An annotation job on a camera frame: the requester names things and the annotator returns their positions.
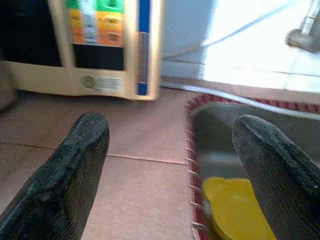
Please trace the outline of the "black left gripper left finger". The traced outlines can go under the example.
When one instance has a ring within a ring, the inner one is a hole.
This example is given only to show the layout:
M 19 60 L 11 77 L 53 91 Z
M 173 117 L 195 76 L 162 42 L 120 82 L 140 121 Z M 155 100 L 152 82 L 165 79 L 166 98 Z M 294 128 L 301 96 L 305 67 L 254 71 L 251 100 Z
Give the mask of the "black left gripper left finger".
M 82 114 L 1 214 L 1 239 L 81 239 L 109 144 L 106 117 L 95 112 Z

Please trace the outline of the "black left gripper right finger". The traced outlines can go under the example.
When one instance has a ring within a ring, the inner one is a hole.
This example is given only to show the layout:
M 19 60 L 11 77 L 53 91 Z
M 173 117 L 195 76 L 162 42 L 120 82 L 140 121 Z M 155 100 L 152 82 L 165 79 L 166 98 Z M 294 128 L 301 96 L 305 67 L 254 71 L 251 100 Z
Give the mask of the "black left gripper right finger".
M 272 123 L 240 116 L 232 143 L 278 240 L 320 238 L 320 168 Z

